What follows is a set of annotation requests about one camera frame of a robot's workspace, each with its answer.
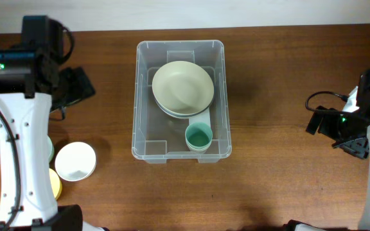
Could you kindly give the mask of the green small bowl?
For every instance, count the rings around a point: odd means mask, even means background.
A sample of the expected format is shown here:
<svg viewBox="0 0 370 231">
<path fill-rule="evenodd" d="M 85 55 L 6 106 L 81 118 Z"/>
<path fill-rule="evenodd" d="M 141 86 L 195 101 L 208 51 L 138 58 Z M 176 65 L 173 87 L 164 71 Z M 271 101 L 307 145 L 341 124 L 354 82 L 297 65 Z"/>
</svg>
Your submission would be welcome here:
<svg viewBox="0 0 370 231">
<path fill-rule="evenodd" d="M 48 160 L 51 162 L 55 154 L 55 148 L 50 137 L 48 137 Z"/>
</svg>

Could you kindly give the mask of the white small bowl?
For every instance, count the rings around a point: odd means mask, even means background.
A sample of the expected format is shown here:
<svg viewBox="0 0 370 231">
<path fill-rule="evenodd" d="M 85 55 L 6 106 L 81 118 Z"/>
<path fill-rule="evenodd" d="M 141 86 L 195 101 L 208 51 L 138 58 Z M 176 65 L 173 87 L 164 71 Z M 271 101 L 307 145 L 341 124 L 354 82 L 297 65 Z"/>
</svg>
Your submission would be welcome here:
<svg viewBox="0 0 370 231">
<path fill-rule="evenodd" d="M 88 178 L 96 169 L 96 153 L 85 142 L 65 145 L 56 155 L 55 170 L 61 179 L 77 182 Z"/>
</svg>

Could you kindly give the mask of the yellow small bowl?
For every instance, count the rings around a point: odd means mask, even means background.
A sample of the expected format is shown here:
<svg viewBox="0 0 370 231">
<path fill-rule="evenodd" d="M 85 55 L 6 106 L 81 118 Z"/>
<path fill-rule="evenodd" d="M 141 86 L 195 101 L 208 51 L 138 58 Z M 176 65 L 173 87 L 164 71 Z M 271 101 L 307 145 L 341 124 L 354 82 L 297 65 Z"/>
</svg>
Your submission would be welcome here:
<svg viewBox="0 0 370 231">
<path fill-rule="evenodd" d="M 53 195 L 57 200 L 62 192 L 62 182 L 60 181 L 60 177 L 57 175 L 56 171 L 54 171 L 53 169 L 49 169 L 49 177 L 51 181 Z"/>
</svg>

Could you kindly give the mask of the green plastic cup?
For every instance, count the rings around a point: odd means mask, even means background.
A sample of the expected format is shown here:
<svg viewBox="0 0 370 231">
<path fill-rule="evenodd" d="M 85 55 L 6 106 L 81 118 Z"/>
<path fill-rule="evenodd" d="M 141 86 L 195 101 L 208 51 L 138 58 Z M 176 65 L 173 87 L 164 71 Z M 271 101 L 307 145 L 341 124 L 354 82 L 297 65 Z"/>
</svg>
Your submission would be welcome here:
<svg viewBox="0 0 370 231">
<path fill-rule="evenodd" d="M 189 125 L 185 131 L 186 144 L 194 146 L 205 146 L 212 143 L 213 131 L 210 126 L 204 123 Z"/>
</svg>

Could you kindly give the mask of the grey plastic cup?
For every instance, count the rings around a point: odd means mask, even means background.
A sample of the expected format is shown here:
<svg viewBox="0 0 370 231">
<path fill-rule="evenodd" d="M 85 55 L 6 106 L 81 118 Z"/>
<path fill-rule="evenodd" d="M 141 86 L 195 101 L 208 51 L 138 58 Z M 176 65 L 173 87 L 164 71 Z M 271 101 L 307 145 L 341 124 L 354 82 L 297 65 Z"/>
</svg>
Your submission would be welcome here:
<svg viewBox="0 0 370 231">
<path fill-rule="evenodd" d="M 194 152 L 194 153 L 199 154 L 199 155 L 205 154 L 206 151 L 207 150 L 191 150 L 191 152 Z"/>
</svg>

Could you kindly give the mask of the cream plastic cup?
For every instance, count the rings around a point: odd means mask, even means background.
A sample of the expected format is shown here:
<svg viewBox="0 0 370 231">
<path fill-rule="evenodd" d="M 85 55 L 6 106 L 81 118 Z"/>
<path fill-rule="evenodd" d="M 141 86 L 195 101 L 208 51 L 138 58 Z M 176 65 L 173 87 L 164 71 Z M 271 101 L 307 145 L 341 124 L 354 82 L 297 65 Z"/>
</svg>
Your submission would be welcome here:
<svg viewBox="0 0 370 231">
<path fill-rule="evenodd" d="M 208 150 L 208 148 L 210 147 L 210 144 L 208 145 L 205 145 L 205 146 L 194 146 L 194 145 L 188 145 L 188 148 L 189 150 Z"/>
</svg>

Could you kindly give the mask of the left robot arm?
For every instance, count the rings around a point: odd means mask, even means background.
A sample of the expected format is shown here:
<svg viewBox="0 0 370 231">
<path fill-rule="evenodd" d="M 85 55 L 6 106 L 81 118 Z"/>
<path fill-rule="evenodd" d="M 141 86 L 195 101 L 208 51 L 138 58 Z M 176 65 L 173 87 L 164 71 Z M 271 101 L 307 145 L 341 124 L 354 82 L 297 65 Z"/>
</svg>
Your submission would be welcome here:
<svg viewBox="0 0 370 231">
<path fill-rule="evenodd" d="M 21 41 L 0 50 L 0 230 L 92 230 L 78 205 L 51 189 L 49 115 L 94 95 L 80 67 L 64 67 L 72 33 L 46 15 L 22 20 Z"/>
</svg>

